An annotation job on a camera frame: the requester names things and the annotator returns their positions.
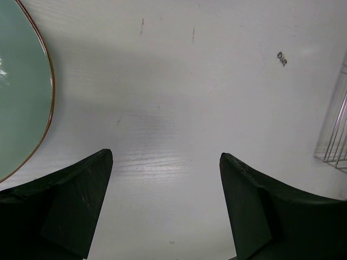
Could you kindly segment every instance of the brown rim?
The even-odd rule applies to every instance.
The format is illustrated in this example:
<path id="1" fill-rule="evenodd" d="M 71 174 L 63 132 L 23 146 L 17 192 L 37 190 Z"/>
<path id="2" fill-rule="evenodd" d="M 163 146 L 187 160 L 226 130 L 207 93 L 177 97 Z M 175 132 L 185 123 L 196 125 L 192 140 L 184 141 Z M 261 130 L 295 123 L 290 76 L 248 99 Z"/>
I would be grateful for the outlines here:
<path id="1" fill-rule="evenodd" d="M 49 55 L 49 52 L 46 48 L 46 45 L 44 43 L 44 40 L 36 26 L 36 24 L 34 23 L 32 17 L 29 15 L 28 11 L 25 9 L 24 5 L 21 3 L 20 0 L 15 0 L 15 2 L 19 5 L 19 7 L 22 9 L 23 13 L 25 14 L 25 16 L 27 17 L 27 19 L 29 20 L 31 26 L 33 27 L 36 35 L 37 35 L 37 38 L 38 40 L 40 41 L 41 43 L 41 46 L 42 46 L 42 49 L 43 51 L 45 52 L 45 54 L 47 55 L 47 58 L 48 58 L 48 62 L 49 62 L 49 66 L 50 66 L 50 84 L 51 84 L 51 87 L 52 87 L 52 103 L 50 105 L 50 112 L 49 112 L 49 118 L 48 118 L 48 123 L 46 125 L 46 128 L 44 130 L 44 133 L 43 133 L 43 136 L 41 138 L 41 140 L 38 142 L 37 146 L 34 148 L 34 150 L 29 154 L 29 156 L 24 160 L 23 163 L 21 163 L 13 172 L 11 172 L 10 174 L 8 174 L 6 177 L 0 179 L 0 183 L 2 183 L 3 181 L 5 181 L 6 179 L 10 178 L 16 171 L 18 171 L 32 156 L 33 154 L 36 152 L 36 150 L 38 149 L 38 147 L 40 146 L 40 144 L 42 143 L 43 139 L 45 138 L 47 132 L 48 132 L 48 129 L 49 129 L 49 126 L 50 126 L 50 123 L 52 122 L 52 117 L 53 117 L 53 111 L 54 111 L 54 100 L 55 100 L 55 79 L 54 79 L 54 70 L 53 70 L 53 64 L 52 64 L 52 60 L 50 58 L 50 55 Z"/>

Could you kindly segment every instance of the white surface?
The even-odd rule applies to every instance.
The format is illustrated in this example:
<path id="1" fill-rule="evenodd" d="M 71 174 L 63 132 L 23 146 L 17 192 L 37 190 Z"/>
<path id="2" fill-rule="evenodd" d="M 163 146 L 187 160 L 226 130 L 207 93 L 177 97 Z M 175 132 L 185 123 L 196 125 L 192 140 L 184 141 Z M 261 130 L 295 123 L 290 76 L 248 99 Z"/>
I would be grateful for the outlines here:
<path id="1" fill-rule="evenodd" d="M 235 256 L 222 152 L 347 197 L 347 176 L 313 158 L 347 45 L 346 1 L 23 2 L 52 53 L 56 110 L 37 153 L 0 188 L 111 148 L 89 259 Z"/>

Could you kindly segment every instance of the round ceramic plate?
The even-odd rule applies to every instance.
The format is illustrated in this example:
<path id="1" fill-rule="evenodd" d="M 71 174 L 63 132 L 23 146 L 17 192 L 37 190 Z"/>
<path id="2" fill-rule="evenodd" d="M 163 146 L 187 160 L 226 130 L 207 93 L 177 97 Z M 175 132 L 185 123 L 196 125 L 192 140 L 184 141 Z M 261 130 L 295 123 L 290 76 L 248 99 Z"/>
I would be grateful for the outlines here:
<path id="1" fill-rule="evenodd" d="M 0 1 L 0 182 L 36 151 L 52 119 L 53 69 L 21 2 Z"/>

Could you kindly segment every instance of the black object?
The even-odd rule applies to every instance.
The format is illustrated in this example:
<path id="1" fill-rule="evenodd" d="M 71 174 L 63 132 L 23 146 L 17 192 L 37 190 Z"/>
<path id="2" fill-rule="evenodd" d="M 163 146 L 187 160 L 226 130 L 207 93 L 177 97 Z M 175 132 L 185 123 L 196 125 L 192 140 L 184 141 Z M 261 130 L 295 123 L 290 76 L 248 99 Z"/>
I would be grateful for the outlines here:
<path id="1" fill-rule="evenodd" d="M 0 258 L 87 258 L 112 164 L 112 153 L 105 149 L 0 192 Z"/>
<path id="2" fill-rule="evenodd" d="M 347 201 L 298 190 L 222 154 L 238 260 L 346 260 Z"/>

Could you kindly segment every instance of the wire rack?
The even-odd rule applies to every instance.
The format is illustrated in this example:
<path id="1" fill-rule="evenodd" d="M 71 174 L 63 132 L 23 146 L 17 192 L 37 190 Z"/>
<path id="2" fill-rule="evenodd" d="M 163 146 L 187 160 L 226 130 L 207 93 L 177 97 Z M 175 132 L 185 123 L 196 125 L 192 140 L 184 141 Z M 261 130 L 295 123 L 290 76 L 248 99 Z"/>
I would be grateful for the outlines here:
<path id="1" fill-rule="evenodd" d="M 347 56 L 342 64 L 323 124 L 316 157 L 336 169 L 347 172 Z"/>

